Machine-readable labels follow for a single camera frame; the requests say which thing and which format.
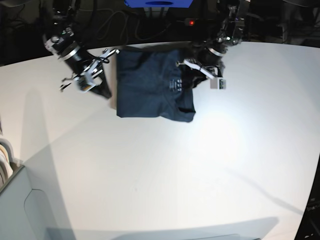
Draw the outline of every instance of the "cable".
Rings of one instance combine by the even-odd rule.
[[[81,12],[92,12],[93,10],[89,10],[89,9],[79,9],[79,11]],[[107,36],[108,36],[108,33],[109,33],[109,30],[110,30],[110,27],[111,27],[111,22],[112,22],[112,19],[113,17],[116,15],[116,14],[122,14],[123,17],[124,17],[124,26],[123,26],[123,29],[121,31],[121,34],[120,34],[120,39],[123,38],[125,32],[126,32],[126,41],[124,42],[123,45],[127,45],[128,42],[129,42],[129,33],[128,33],[128,21],[129,21],[129,15],[124,12],[124,11],[113,11],[111,8],[100,8],[100,9],[97,9],[96,11],[110,11],[111,12],[111,15],[108,17],[108,19],[101,25],[101,27],[99,27],[99,29],[97,30],[96,34],[98,35],[97,36],[97,40],[98,41],[102,41],[104,40]],[[131,14],[133,15],[136,15],[138,16],[137,13],[135,12],[131,12]],[[172,25],[171,23],[169,23],[166,28],[164,30],[162,30],[161,32],[158,32],[157,34],[153,35],[153,36],[150,36],[150,37],[147,37],[147,38],[141,38],[139,35],[138,35],[138,30],[139,30],[139,26],[140,26],[140,23],[141,23],[141,20],[138,19],[138,23],[136,25],[136,28],[135,28],[135,31],[134,31],[134,37],[139,40],[139,41],[147,41],[147,40],[150,40],[150,39],[153,39],[153,38],[156,38],[160,35],[162,35],[165,31],[168,30],[168,28]],[[107,25],[107,28],[105,30],[105,32],[100,35],[100,32],[103,30],[103,28]]]
[[[134,31],[134,36],[136,39],[138,39],[139,41],[146,41],[146,40],[150,40],[150,39],[154,39],[155,37],[158,37],[160,35],[162,35],[164,32],[166,32],[168,30],[168,28],[171,26],[171,23],[168,24],[168,26],[166,26],[166,28],[164,30],[162,30],[161,32],[158,32],[157,34],[153,35],[153,36],[150,36],[150,37],[147,37],[147,38],[140,38],[138,36],[138,28],[139,28],[139,25],[140,25],[140,19],[138,20],[138,23],[136,25],[136,28],[135,28],[135,31]]]
[[[39,5],[38,5],[38,10],[39,10],[39,18],[42,18],[42,6],[41,6],[41,0],[39,0]]]
[[[94,21],[94,18],[97,14],[97,9],[98,9],[98,0],[93,0],[93,7],[92,7],[92,13],[89,19],[89,22],[87,23],[86,27],[84,28],[85,30],[89,29]]]
[[[23,7],[21,8],[21,10],[17,13],[17,15],[15,16],[14,20],[17,20],[20,17],[21,12],[25,9],[26,5],[23,4]]]
[[[93,10],[79,9],[79,11],[81,11],[81,12],[92,12]],[[124,35],[125,31],[126,31],[126,40],[125,40],[125,42],[124,42],[123,45],[127,45],[128,42],[129,42],[129,34],[128,34],[128,28],[127,28],[129,17],[125,14],[125,12],[123,12],[123,11],[116,11],[116,12],[114,12],[114,10],[112,10],[111,8],[100,8],[100,9],[97,9],[97,11],[99,11],[99,12],[100,12],[100,11],[110,11],[110,12],[111,12],[111,15],[107,18],[106,21],[104,21],[104,23],[103,23],[103,24],[99,27],[99,29],[96,31],[96,33],[95,33],[95,36],[97,36],[96,39],[97,39],[98,41],[102,41],[102,40],[104,40],[104,39],[107,37],[107,35],[108,35],[108,33],[109,33],[109,29],[110,29],[110,27],[111,27],[112,18],[113,18],[116,14],[121,13],[121,14],[123,15],[123,17],[124,17],[124,26],[123,26],[123,29],[122,29],[121,34],[120,34],[120,39],[123,38],[123,35]],[[103,30],[103,28],[104,28],[106,25],[107,25],[107,29],[106,29],[106,31],[103,33],[103,35],[101,35],[100,32]]]
[[[297,36],[295,36],[295,37],[309,37],[309,36],[311,36],[312,34],[316,33],[318,30],[320,30],[320,26],[316,26],[317,24],[320,24],[320,20],[317,21],[317,22],[315,22],[315,24],[314,24],[315,29],[314,29],[314,30],[312,30],[312,31],[309,32],[309,33],[304,32],[304,33],[306,33],[306,35],[301,35],[301,36],[300,36],[300,35],[297,35]],[[284,35],[284,34],[285,34],[286,32],[288,32],[288,31],[289,31],[289,28],[287,28],[285,31],[283,31],[282,35]]]
[[[110,26],[111,26],[111,20],[112,18],[116,15],[116,14],[122,14],[123,17],[124,17],[124,26],[123,26],[123,29],[121,31],[121,34],[120,34],[120,39],[122,39],[125,31],[126,31],[126,41],[125,41],[125,44],[124,45],[127,45],[128,44],[128,41],[129,41],[129,36],[128,36],[128,28],[127,28],[127,25],[128,25],[128,19],[129,17],[123,12],[123,11],[115,11],[111,14],[111,16],[101,25],[101,27],[97,30],[97,35],[99,35],[100,31],[106,26],[107,26],[107,29],[106,31],[104,32],[104,34],[102,36],[98,36],[96,39],[99,40],[99,41],[102,41],[103,39],[105,39],[109,33],[109,29],[110,29]]]
[[[92,55],[90,52],[87,52],[92,58],[98,60],[99,62],[101,63],[104,63],[104,64],[109,64],[110,61],[106,58],[102,58],[102,57],[98,57],[98,56],[95,56],[95,55]]]

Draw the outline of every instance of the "folded shirt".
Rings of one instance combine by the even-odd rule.
[[[191,122],[195,116],[192,89],[182,89],[184,53],[122,50],[117,55],[117,115],[121,118],[164,117]]]

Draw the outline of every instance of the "blue box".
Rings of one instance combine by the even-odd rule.
[[[124,0],[130,8],[189,8],[193,0]]]

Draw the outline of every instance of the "robotic arm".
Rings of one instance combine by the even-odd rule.
[[[250,0],[218,1],[219,27],[213,30],[207,41],[193,43],[191,56],[183,62],[176,63],[177,67],[189,68],[184,67],[186,74],[182,83],[183,88],[195,88],[208,79],[217,80],[218,89],[226,88],[226,81],[223,79],[225,65],[222,58],[227,53],[228,47],[241,43],[249,5]],[[200,74],[195,76],[193,71],[198,71]]]
[[[53,2],[52,23],[46,35],[43,36],[44,46],[60,61],[64,61],[73,72],[71,78],[62,80],[61,91],[74,82],[82,93],[91,91],[109,99],[112,93],[107,83],[103,63],[108,64],[108,58],[118,54],[119,50],[106,49],[102,55],[97,57],[90,54],[76,41],[72,20],[79,5],[80,2],[77,0],[55,0]]]
[[[13,7],[28,1],[0,0],[0,3]],[[183,89],[195,88],[208,79],[217,79],[218,88],[224,89],[225,65],[222,58],[229,47],[242,41],[251,0],[212,1],[216,1],[217,19],[211,28],[209,38],[206,41],[192,43],[187,57],[183,62],[176,63],[178,68],[183,68]],[[64,61],[73,72],[71,78],[62,80],[61,91],[73,82],[82,93],[90,91],[109,99],[112,93],[103,64],[108,64],[108,58],[118,54],[119,50],[106,49],[100,56],[94,56],[77,42],[73,32],[73,19],[79,7],[80,0],[53,0],[53,15],[45,26],[43,42],[46,49],[60,61]]]

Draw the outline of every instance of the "table surface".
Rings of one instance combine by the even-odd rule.
[[[71,72],[54,56],[0,68],[3,137],[47,194],[57,231],[294,239],[320,152],[320,49],[244,42],[224,62],[227,89],[194,89],[192,123],[121,119],[115,97],[60,93]],[[115,89],[115,61],[105,70]]]

